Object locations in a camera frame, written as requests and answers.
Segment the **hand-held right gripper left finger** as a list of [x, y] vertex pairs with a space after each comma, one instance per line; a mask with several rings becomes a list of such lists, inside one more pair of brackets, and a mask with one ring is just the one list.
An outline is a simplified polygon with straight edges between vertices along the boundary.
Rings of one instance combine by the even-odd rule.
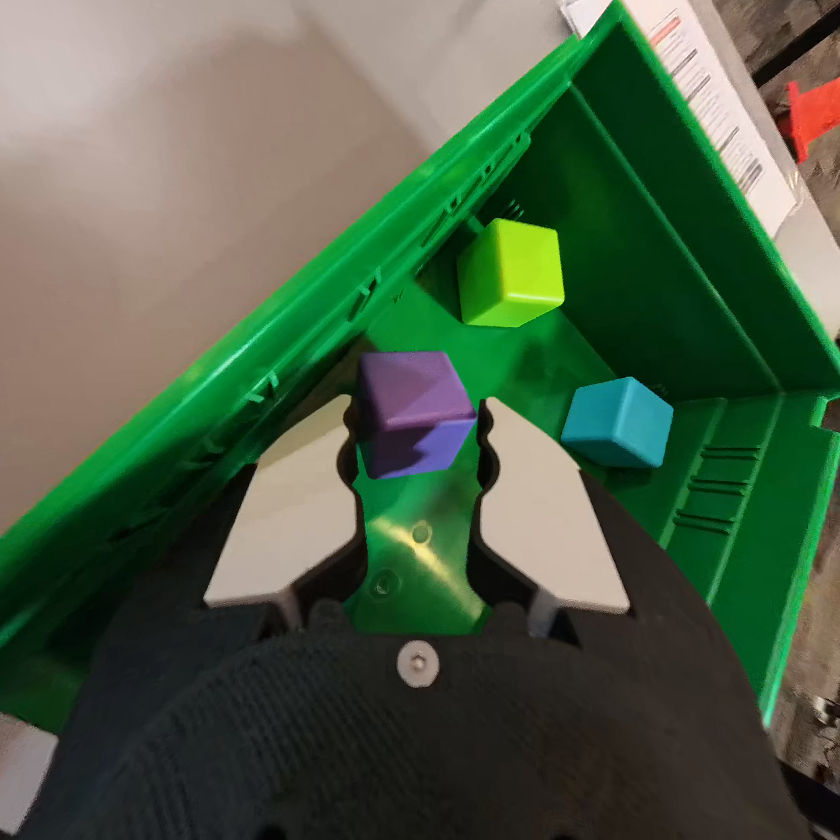
[[320, 599], [346, 602], [364, 582], [365, 531], [353, 399], [334, 397], [257, 460], [213, 575], [207, 607], [272, 604], [303, 627]]

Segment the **lime green magnetic cube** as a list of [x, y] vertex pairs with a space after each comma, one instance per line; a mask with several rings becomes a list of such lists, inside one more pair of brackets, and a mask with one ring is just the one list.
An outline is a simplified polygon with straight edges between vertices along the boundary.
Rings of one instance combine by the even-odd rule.
[[457, 279], [462, 323], [519, 328], [565, 302], [559, 233], [494, 218], [458, 257]]

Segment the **teal magnetic cube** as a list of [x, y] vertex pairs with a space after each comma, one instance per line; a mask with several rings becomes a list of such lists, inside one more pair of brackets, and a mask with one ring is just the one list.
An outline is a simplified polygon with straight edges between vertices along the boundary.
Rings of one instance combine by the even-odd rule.
[[572, 395], [560, 443], [598, 466], [656, 469], [674, 416], [672, 405], [631, 376], [585, 385]]

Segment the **orange traffic cone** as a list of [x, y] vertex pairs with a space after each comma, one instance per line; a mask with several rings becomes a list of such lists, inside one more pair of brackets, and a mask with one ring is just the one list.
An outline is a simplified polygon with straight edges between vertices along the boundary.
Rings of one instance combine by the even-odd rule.
[[839, 79], [802, 92], [796, 81], [786, 86], [789, 108], [780, 121], [780, 133], [789, 143], [797, 164], [806, 161], [811, 143], [839, 125]]

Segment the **printed paper sheet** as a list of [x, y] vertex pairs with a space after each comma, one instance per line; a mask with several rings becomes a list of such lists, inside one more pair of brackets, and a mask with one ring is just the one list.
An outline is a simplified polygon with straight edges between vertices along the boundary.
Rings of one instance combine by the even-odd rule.
[[721, 60], [699, 7], [710, 2], [555, 2], [563, 26], [593, 43], [576, 85], [675, 226], [735, 228], [737, 214], [774, 245], [802, 214], [804, 187], [782, 162]]

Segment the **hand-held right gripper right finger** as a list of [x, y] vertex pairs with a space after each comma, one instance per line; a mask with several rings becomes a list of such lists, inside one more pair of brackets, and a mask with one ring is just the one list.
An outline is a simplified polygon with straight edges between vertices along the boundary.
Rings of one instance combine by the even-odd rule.
[[476, 429], [471, 589], [489, 607], [519, 605], [532, 637], [548, 637], [567, 610], [628, 614], [631, 601], [574, 458], [495, 396], [481, 402]]

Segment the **green plastic bin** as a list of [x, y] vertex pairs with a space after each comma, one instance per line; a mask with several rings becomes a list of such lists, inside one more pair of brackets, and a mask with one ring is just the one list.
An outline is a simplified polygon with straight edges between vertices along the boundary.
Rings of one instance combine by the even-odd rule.
[[[133, 579], [351, 353], [441, 350], [557, 437], [574, 390], [632, 376], [675, 408], [664, 464], [583, 458], [696, 587], [769, 726], [838, 468], [838, 350], [749, 217], [678, 227], [576, 83], [603, 34], [505, 91], [2, 536], [2, 713], [65, 727]], [[494, 218], [555, 228], [565, 302], [462, 323], [457, 261]]]

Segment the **purple magnetic cube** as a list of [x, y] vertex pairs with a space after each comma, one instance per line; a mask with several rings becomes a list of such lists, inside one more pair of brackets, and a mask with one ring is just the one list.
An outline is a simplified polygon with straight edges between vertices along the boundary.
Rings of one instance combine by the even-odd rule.
[[363, 353], [356, 397], [360, 451], [375, 480], [447, 470], [477, 420], [442, 351]]

